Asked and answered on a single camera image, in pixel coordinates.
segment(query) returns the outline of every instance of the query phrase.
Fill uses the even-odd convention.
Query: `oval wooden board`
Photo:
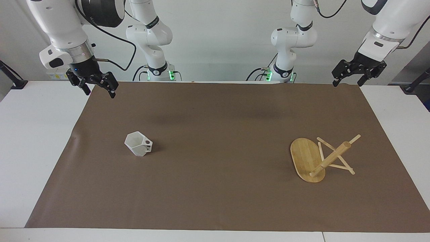
[[[316,177],[309,175],[322,162],[319,148],[312,140],[298,138],[291,144],[290,151],[294,167],[301,179],[310,183],[317,183],[324,179],[325,170],[318,173]]]

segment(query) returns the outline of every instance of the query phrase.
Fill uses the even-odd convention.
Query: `brown tablecloth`
[[[294,139],[357,134],[356,175],[296,174]],[[26,227],[412,233],[430,212],[357,86],[121,83],[94,88]]]

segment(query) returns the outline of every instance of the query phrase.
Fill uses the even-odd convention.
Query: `white robotic arm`
[[[413,27],[430,15],[428,0],[362,0],[363,8],[376,20],[350,62],[341,60],[332,71],[333,85],[353,74],[362,74],[358,85],[377,78],[387,64],[384,59],[409,36]]]
[[[166,61],[159,46],[168,45],[173,39],[172,31],[155,13],[152,0],[129,0],[132,13],[142,22],[130,25],[126,30],[127,39],[139,46],[147,60],[148,78],[151,81],[171,81],[175,79],[174,65]]]
[[[282,82],[289,80],[296,60],[296,54],[292,48],[306,48],[315,44],[318,34],[312,28],[314,12],[313,0],[294,0],[290,16],[297,23],[296,27],[279,28],[273,31],[271,41],[278,50],[278,57],[270,66],[272,80]]]
[[[27,0],[37,23],[51,40],[51,45],[39,54],[46,68],[70,66],[66,73],[73,86],[82,88],[86,95],[90,89],[86,83],[96,84],[108,90],[112,98],[118,87],[112,72],[102,73],[88,36],[82,24],[89,24],[79,10],[99,26],[116,27],[124,18],[122,0]]]

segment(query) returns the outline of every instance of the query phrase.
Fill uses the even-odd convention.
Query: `tabletop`
[[[363,86],[418,191],[430,207],[430,113],[397,86]],[[23,229],[88,97],[65,81],[32,81],[0,102],[1,241],[429,241],[430,233]]]

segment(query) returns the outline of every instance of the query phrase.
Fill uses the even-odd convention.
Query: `hexagonal holder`
[[[152,141],[139,131],[129,133],[124,144],[135,156],[144,156],[152,150]]]

